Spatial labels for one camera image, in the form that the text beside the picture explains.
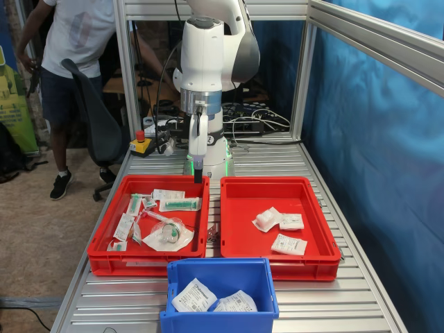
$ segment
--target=red plastic crate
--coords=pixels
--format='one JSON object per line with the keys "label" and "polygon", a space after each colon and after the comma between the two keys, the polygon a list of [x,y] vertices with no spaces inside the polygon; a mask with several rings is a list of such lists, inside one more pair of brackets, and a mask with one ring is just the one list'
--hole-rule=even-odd
{"label": "red plastic crate", "polygon": [[[252,220],[274,207],[285,214],[302,214],[303,230],[268,232]],[[278,234],[307,241],[304,255],[271,250]],[[221,180],[221,254],[223,257],[267,257],[274,280],[336,278],[341,253],[308,179],[303,177],[227,177]]]}
{"label": "red plastic crate", "polygon": [[[126,212],[133,193],[150,194],[154,189],[185,191],[185,198],[202,198],[202,208],[197,212],[161,212],[166,217],[178,217],[194,230],[193,240],[178,252],[158,252],[132,240],[126,251],[107,251],[121,215]],[[99,228],[94,234],[87,253],[91,270],[95,275],[146,275],[167,276],[167,264],[174,260],[205,256],[207,245],[208,207],[210,204],[210,181],[203,177],[202,184],[194,184],[193,176],[126,176],[112,199]],[[140,219],[142,239],[159,221],[151,216]]]}

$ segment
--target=chair backrest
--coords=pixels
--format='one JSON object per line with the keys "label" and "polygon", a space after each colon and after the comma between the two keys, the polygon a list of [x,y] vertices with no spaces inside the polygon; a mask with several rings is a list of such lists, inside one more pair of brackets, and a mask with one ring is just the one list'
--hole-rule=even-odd
{"label": "chair backrest", "polygon": [[71,59],[62,66],[72,73],[76,84],[76,100],[80,112],[87,120],[88,150],[96,162],[111,162],[121,152],[122,135],[119,124],[108,112],[89,78],[78,70]]}

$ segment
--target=floor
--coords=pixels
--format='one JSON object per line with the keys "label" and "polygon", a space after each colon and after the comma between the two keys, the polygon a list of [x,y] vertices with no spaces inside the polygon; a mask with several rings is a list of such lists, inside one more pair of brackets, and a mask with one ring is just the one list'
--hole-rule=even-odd
{"label": "floor", "polygon": [[[49,199],[57,176],[52,152],[39,160],[49,163],[0,185],[0,304],[38,302],[36,311],[51,327],[105,200],[92,199],[103,182],[86,149],[68,150],[75,182],[57,201]],[[3,333],[47,332],[24,310],[0,310],[0,324]]]}

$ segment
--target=person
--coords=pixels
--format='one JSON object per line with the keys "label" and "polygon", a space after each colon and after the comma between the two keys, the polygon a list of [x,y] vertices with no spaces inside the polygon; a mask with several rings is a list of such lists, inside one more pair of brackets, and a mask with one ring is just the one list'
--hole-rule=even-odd
{"label": "person", "polygon": [[[90,78],[97,92],[102,94],[99,57],[108,40],[116,31],[112,0],[40,0],[23,27],[22,37],[17,45],[17,57],[25,69],[32,73],[35,61],[25,53],[26,45],[38,32],[43,21],[55,6],[54,21],[46,38],[41,68],[41,91],[43,116],[51,126],[51,145],[58,175],[50,193],[52,200],[63,198],[74,177],[67,166],[67,129],[71,121],[69,107],[74,98],[75,85],[72,75],[61,62],[69,58],[82,73]],[[152,48],[132,30],[130,38],[134,44],[137,33],[144,63],[156,74],[162,73],[162,64]],[[164,82],[175,91],[168,76]],[[100,177],[112,182],[115,175],[108,168],[101,168]]]}

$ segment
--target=banner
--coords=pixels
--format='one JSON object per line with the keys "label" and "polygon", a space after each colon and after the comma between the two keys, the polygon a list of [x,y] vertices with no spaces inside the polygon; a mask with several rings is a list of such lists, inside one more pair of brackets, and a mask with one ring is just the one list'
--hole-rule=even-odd
{"label": "banner", "polygon": [[0,0],[0,121],[24,153],[38,151],[22,78],[17,71],[3,0]]}

